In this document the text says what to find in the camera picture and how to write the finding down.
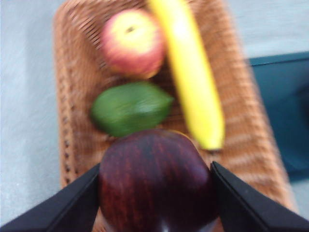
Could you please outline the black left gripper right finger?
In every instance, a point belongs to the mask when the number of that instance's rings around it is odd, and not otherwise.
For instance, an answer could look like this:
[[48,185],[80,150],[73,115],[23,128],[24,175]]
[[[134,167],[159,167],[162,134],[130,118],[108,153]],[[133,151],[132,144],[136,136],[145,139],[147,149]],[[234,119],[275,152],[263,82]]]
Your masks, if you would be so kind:
[[211,163],[226,232],[307,232],[309,221],[260,193],[217,162]]

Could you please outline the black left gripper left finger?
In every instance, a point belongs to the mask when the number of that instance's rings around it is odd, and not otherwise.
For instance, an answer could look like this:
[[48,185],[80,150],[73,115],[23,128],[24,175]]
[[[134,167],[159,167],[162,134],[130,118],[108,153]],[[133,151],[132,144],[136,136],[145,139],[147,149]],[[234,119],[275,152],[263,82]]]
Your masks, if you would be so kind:
[[2,232],[90,232],[98,213],[99,164],[7,224]]

